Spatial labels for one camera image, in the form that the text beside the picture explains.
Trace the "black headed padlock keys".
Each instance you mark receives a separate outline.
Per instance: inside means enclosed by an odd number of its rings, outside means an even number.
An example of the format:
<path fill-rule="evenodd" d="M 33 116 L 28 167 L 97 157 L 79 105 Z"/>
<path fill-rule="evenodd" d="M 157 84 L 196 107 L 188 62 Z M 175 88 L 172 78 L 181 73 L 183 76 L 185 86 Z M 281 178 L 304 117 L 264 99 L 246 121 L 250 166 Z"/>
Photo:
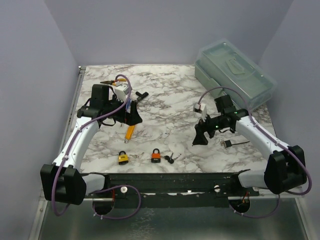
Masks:
<path fill-rule="evenodd" d="M 181 154 L 178 154 L 176 157 L 173 157 L 173 154 L 174 153 L 172 153 L 171 155 L 165 155 L 164 156 L 164 159 L 166 161 L 168 161 L 170 164 L 173 164 L 175 162 L 175 160 L 177 160 L 181 156 Z"/>

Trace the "silver padlock keys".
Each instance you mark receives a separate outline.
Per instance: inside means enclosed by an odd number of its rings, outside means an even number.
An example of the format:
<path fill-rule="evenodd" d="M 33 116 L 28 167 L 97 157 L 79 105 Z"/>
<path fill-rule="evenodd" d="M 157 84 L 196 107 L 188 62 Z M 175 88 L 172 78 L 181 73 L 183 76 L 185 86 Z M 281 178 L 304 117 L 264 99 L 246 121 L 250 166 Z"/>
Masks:
<path fill-rule="evenodd" d="M 129 157 L 130 158 L 133 158 L 133 159 L 138 159 L 138 160 L 141 160 L 144 156 L 144 153 L 140 153 L 140 154 L 130 154 Z"/>

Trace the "yellow padlock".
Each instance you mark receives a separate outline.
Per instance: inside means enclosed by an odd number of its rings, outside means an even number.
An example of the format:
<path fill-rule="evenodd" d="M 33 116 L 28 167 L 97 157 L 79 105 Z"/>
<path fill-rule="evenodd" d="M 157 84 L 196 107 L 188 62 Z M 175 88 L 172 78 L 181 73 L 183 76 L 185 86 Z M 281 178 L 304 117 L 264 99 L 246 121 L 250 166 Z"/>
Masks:
<path fill-rule="evenodd" d="M 129 157 L 125 151 L 120 151 L 118 153 L 118 164 L 119 165 L 126 165 L 129 163 Z"/>

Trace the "orange padlock with keys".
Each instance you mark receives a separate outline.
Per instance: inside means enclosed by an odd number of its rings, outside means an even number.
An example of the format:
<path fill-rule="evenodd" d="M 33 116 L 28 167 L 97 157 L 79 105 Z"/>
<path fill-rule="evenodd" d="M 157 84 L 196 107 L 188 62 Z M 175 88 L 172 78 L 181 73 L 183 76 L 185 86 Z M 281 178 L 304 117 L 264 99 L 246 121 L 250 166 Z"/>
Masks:
<path fill-rule="evenodd" d="M 161 153 L 158 148 L 154 148 L 151 154 L 151 162 L 152 163 L 160 163 L 161 162 Z"/>

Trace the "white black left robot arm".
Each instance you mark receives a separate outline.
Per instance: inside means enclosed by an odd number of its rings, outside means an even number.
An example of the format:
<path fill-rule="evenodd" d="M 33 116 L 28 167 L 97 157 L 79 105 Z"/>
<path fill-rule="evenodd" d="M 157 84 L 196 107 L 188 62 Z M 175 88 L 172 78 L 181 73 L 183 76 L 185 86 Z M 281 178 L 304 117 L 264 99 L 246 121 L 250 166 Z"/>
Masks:
<path fill-rule="evenodd" d="M 111 185 L 100 173 L 80 174 L 81 164 L 94 135 L 106 119 L 134 126 L 142 123 L 137 102 L 131 100 L 131 85 L 94 84 L 91 97 L 77 111 L 74 129 L 66 145 L 52 162 L 40 170 L 44 197 L 48 201 L 80 205 L 85 196 L 96 193 L 104 198 Z"/>

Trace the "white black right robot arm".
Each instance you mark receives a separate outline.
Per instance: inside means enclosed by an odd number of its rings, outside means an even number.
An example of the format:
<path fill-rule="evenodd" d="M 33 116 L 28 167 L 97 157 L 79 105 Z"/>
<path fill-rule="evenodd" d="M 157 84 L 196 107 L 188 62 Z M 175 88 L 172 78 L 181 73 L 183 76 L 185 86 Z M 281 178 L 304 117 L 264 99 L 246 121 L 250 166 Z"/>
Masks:
<path fill-rule="evenodd" d="M 290 146 L 274 137 L 246 109 L 236 109 L 229 95 L 218 97 L 214 102 L 219 115 L 213 118 L 208 115 L 205 104 L 194 105 L 194 112 L 200 113 L 201 118 L 195 125 L 192 144 L 205 146 L 208 144 L 205 133 L 212 139 L 216 132 L 230 129 L 245 137 L 267 160 L 264 170 L 243 170 L 237 174 L 237 179 L 230 183 L 234 195 L 241 196 L 248 188 L 268 189 L 278 195 L 307 182 L 305 155 L 300 146 Z"/>

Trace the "blue red screwdriver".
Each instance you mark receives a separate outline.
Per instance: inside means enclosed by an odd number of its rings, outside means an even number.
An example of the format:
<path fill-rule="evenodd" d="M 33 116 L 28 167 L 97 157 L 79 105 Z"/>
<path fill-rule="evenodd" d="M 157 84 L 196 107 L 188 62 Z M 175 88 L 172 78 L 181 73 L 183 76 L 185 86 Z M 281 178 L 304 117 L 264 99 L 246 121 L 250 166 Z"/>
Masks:
<path fill-rule="evenodd" d="M 132 99 L 129 98 L 126 105 L 125 105 L 125 110 L 124 110 L 124 115 L 123 115 L 123 124 L 126 124 L 127 123 L 127 120 L 128 120 L 128 116 L 130 114 L 130 111 L 131 111 L 131 102 L 132 102 Z"/>

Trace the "yellow utility knife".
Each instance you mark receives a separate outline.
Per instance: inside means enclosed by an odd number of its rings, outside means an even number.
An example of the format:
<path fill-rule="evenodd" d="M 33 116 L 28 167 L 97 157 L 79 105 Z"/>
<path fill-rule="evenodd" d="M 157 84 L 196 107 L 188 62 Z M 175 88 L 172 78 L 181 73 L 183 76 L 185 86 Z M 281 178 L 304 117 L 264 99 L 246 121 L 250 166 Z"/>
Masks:
<path fill-rule="evenodd" d="M 125 134 L 125 138 L 124 138 L 125 144 L 127 144 L 131 140 L 135 127 L 136 127 L 135 125 L 131 125 L 128 127 L 127 132 Z"/>

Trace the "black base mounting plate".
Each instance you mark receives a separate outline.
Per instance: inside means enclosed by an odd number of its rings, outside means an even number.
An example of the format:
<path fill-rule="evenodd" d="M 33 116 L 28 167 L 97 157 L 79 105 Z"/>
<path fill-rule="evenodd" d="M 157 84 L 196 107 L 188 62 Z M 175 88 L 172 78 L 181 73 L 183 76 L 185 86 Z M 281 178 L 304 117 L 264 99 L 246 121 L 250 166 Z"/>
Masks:
<path fill-rule="evenodd" d="M 229 197 L 259 193 L 244 188 L 236 173 L 104 173 L 105 188 L 132 186 L 127 193 L 115 190 L 115 208 L 227 208 Z"/>

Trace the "clear green plastic toolbox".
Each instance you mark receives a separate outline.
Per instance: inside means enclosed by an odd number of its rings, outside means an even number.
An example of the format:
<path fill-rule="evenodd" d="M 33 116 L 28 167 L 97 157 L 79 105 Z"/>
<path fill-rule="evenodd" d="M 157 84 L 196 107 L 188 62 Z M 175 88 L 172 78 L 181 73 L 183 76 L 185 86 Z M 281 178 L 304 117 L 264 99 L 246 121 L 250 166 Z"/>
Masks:
<path fill-rule="evenodd" d="M 230 95 L 234 104 L 243 109 L 245 99 L 250 110 L 255 110 L 268 100 L 277 82 L 226 39 L 221 39 L 199 50 L 194 76 L 206 90 L 223 86 L 228 89 L 212 90 L 214 97 Z"/>

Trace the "yellow handled pliers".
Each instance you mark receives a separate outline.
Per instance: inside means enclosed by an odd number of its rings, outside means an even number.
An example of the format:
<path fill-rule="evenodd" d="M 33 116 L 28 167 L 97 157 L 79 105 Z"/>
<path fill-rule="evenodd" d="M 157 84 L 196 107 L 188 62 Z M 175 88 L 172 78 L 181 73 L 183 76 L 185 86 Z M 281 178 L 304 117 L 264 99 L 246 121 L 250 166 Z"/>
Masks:
<path fill-rule="evenodd" d="M 124 78 L 118 78 L 117 80 L 105 80 L 105 81 L 101 81 L 101 84 L 106 84 L 106 85 L 113 85 L 113 86 L 117 86 L 120 83 L 126 82 L 126 79 Z"/>

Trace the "aluminium rail frame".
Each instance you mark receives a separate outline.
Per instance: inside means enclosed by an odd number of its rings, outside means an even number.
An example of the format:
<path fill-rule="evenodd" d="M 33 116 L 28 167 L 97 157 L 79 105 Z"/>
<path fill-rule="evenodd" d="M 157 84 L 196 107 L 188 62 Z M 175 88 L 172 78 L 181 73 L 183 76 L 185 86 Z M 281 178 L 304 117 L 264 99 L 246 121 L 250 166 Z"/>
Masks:
<path fill-rule="evenodd" d="M 87 66 L 83 75 L 76 109 L 91 97 L 92 86 L 116 76 L 127 77 L 134 92 L 149 95 L 138 105 L 142 118 L 128 143 L 127 126 L 107 119 L 92 138 L 80 166 L 80 174 L 119 173 L 236 173 L 264 170 L 267 160 L 245 137 L 228 129 L 217 131 L 208 145 L 192 145 L 195 125 L 200 115 L 197 102 L 206 104 L 211 117 L 218 111 L 214 98 L 194 76 L 192 65 L 97 65 Z M 160 163 L 152 163 L 153 149 L 159 149 Z M 125 151 L 129 162 L 118 164 L 119 152 Z M 130 154 L 144 153 L 142 159 Z M 164 156 L 181 156 L 170 164 Z M 281 206 L 292 193 L 273 194 L 270 190 L 249 187 L 258 196 L 247 193 L 240 199 L 228 198 L 228 207 L 116 208 L 115 190 L 125 194 L 132 186 L 118 185 L 86 195 L 79 205 L 57 203 L 62 212 L 56 216 L 43 194 L 35 218 L 31 240 L 181 240 L 198 237 L 211 229 L 210 223 L 232 235 L 237 227 L 248 240 L 254 239 L 254 226 L 261 224 L 263 239 L 271 240 L 275 231 L 295 221 L 295 210 L 281 213 Z"/>

